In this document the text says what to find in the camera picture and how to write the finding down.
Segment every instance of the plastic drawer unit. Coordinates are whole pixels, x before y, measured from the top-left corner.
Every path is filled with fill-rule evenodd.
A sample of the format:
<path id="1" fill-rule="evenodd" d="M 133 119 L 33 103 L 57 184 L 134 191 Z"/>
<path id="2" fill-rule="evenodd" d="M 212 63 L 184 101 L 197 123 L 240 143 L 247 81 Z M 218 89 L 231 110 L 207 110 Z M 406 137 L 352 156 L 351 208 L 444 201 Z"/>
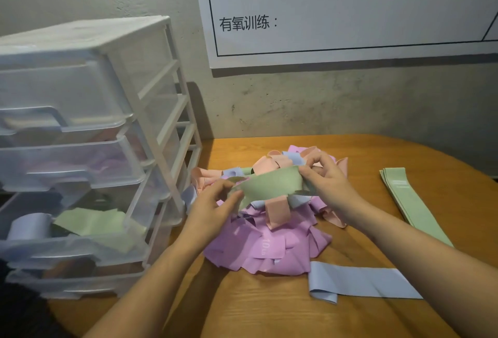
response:
<path id="1" fill-rule="evenodd" d="M 93 136 L 82 144 L 0 148 L 3 188 L 28 192 L 62 182 L 86 181 L 99 188 L 143 181 L 142 166 L 153 160 L 137 123 L 97 132 L 85 132 Z"/>
<path id="2" fill-rule="evenodd" d="M 14 270 L 6 281 L 18 283 L 41 294 L 47 299 L 79 299 L 84 295 L 115 293 L 123 296 L 168 247 L 171 233 L 171 215 L 176 215 L 175 204 L 170 199 L 164 203 L 149 230 L 150 238 L 146 258 L 141 262 L 119 266 L 95 267 L 81 260 L 61 263 L 48 270 Z"/>
<path id="3" fill-rule="evenodd" d="M 0 37 L 0 134 L 124 124 L 139 112 L 132 111 L 126 89 L 140 99 L 154 94 L 163 78 L 170 77 L 171 84 L 179 65 L 166 21 L 81 20 Z"/>
<path id="4" fill-rule="evenodd" d="M 157 167 L 147 172 L 141 184 L 90 190 L 70 206 L 58 192 L 18 193 L 0 209 L 0 257 L 12 268 L 51 269 L 61 261 L 90 258 L 97 266 L 143 261 L 149 252 L 146 232 L 155 224 L 158 208 L 170 197 Z M 125 212 L 119 227 L 107 234 L 80 236 L 63 231 L 52 223 L 50 237 L 36 240 L 8 240 L 11 224 L 17 218 L 42 212 L 54 220 L 64 210 L 75 208 Z M 181 222 L 182 213 L 167 211 L 162 220 L 168 226 Z"/>

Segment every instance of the concrete wall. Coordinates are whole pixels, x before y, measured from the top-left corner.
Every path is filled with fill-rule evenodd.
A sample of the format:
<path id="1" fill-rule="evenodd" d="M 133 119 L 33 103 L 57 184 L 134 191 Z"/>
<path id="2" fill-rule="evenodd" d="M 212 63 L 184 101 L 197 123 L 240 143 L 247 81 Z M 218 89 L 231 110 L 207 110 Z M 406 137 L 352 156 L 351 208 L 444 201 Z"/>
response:
<path id="1" fill-rule="evenodd" d="M 232 76 L 217 71 L 223 77 L 214 77 L 197 0 L 0 0 L 0 34 L 153 14 L 172 18 L 203 137 L 380 133 L 498 175 L 496 63 L 388 61 L 246 69 L 254 74 Z"/>

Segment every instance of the wooden table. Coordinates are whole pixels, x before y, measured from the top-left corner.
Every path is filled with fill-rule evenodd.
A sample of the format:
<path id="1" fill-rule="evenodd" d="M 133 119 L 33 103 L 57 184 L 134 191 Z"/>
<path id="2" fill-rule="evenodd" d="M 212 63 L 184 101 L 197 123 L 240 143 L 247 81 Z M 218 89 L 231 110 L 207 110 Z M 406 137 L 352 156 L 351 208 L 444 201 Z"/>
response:
<path id="1" fill-rule="evenodd" d="M 414 190 L 457 249 L 498 267 L 498 184 L 450 156 L 426 146 L 382 136 L 218 139 L 204 142 L 199 166 L 223 170 L 251 166 L 272 149 L 290 144 L 318 146 L 336 158 L 349 157 L 349 179 L 370 203 L 402 218 L 379 170 L 406 167 Z M 324 220 L 317 228 L 333 236 L 318 257 L 346 266 L 392 267 L 356 229 Z M 172 239 L 179 233 L 175 231 Z M 50 301 L 59 321 L 82 335 L 114 303 L 114 297 Z M 339 296 L 337 305 L 308 294 L 306 275 L 284 277 L 229 272 L 197 258 L 180 287 L 164 336 L 202 337 L 447 337 L 452 329 L 423 300 Z"/>

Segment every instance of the whiteboard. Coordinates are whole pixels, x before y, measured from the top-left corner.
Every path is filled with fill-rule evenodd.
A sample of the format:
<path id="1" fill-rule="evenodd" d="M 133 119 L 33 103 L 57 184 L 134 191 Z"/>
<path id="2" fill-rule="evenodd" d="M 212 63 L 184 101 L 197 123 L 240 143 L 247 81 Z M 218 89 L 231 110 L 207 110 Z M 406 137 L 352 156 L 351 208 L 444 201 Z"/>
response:
<path id="1" fill-rule="evenodd" d="M 199 0 L 211 68 L 498 52 L 498 0 Z"/>

